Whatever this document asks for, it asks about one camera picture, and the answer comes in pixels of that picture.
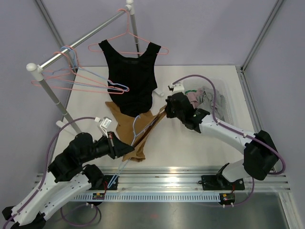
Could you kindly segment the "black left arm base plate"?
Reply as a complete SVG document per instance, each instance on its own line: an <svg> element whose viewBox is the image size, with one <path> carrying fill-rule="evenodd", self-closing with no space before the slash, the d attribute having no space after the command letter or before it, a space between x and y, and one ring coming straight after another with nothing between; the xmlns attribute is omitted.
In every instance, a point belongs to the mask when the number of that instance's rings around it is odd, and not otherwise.
<svg viewBox="0 0 305 229"><path fill-rule="evenodd" d="M115 180L112 180L113 175L105 175L103 177L102 183L95 188L95 190L105 190L106 185L110 185L107 187L107 190L114 191L118 189L119 176L115 177Z"/></svg>

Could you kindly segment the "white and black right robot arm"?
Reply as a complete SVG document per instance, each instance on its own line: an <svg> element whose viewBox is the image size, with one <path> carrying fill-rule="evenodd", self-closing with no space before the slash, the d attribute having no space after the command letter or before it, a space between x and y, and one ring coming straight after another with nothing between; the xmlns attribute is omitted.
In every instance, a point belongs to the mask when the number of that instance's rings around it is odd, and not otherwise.
<svg viewBox="0 0 305 229"><path fill-rule="evenodd" d="M263 181L278 162L276 147L266 131L245 132L216 120L210 112L193 108L183 93L168 96L166 102L168 118L178 118L186 128L215 137L244 156L237 162L226 163L215 175L203 175L200 182L203 190L244 190L244 178Z"/></svg>

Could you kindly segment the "mauve pink tank top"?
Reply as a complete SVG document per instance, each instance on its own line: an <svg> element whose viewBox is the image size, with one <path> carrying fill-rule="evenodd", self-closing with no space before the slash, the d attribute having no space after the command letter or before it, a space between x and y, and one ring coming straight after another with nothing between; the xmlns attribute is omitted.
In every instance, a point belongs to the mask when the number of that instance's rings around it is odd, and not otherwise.
<svg viewBox="0 0 305 229"><path fill-rule="evenodd" d="M186 94L193 108L197 108L200 104L203 103L203 91L198 89L196 93Z"/></svg>

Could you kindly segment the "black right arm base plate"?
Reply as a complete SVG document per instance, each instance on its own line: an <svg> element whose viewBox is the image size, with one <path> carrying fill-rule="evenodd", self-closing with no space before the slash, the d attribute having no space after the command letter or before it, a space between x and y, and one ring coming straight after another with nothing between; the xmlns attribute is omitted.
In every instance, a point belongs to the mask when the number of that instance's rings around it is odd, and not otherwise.
<svg viewBox="0 0 305 229"><path fill-rule="evenodd" d="M202 175L201 179L198 181L198 184L202 186L204 191L245 190L243 179L230 182L223 176L218 175Z"/></svg>

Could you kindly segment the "grey tank top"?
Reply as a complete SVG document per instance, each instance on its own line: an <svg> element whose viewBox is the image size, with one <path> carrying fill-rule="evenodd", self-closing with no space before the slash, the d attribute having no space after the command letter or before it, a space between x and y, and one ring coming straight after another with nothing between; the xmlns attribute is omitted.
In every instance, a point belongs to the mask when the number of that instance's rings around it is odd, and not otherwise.
<svg viewBox="0 0 305 229"><path fill-rule="evenodd" d="M214 104L214 90L208 87L201 87L197 90L197 108L208 111L210 114L213 112L213 108L215 108L215 116L218 119L225 120L225 109L226 109L226 101L225 97L216 90L216 102Z"/></svg>

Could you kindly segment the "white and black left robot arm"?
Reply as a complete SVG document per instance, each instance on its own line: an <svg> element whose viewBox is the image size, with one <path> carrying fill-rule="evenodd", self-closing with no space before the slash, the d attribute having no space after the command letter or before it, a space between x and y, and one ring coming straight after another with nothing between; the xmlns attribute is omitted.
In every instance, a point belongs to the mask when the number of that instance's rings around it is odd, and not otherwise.
<svg viewBox="0 0 305 229"><path fill-rule="evenodd" d="M76 195L106 187L102 171L88 162L109 156L120 158L134 147L108 132L94 141L89 133L80 133L58 154L27 197L18 205L6 207L2 214L13 229L41 229L46 221Z"/></svg>

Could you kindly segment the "brown tank top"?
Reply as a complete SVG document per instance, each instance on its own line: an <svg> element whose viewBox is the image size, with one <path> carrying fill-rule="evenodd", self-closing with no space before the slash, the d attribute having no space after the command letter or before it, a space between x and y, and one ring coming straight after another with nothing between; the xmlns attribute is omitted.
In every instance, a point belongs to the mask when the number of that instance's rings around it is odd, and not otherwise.
<svg viewBox="0 0 305 229"><path fill-rule="evenodd" d="M115 105L113 102L106 102L106 106L109 108L113 117L117 121L116 133L118 134L119 139L130 145L133 140L132 133L132 124L135 117L130 117L125 114L122 114L119 110L119 107ZM161 107L158 114L153 115L151 111L140 114L140 119L136 121L135 130L136 133L139 133L146 125L148 125L153 119L155 122L152 126L148 128L144 133L142 133L139 137L136 138L134 148L135 150L124 155L122 161L127 161L127 159L131 158L131 161L141 162L146 159L144 154L144 146L146 144L147 138L150 135L151 131L155 128L156 125L166 116L165 106Z"/></svg>

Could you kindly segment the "green tank top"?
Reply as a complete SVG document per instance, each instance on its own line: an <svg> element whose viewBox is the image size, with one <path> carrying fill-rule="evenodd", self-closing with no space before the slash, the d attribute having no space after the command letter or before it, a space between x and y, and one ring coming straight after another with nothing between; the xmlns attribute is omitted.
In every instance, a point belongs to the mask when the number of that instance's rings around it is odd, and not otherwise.
<svg viewBox="0 0 305 229"><path fill-rule="evenodd" d="M185 91L185 94L188 94L188 93L196 93L197 92L197 90L187 90L187 91Z"/></svg>

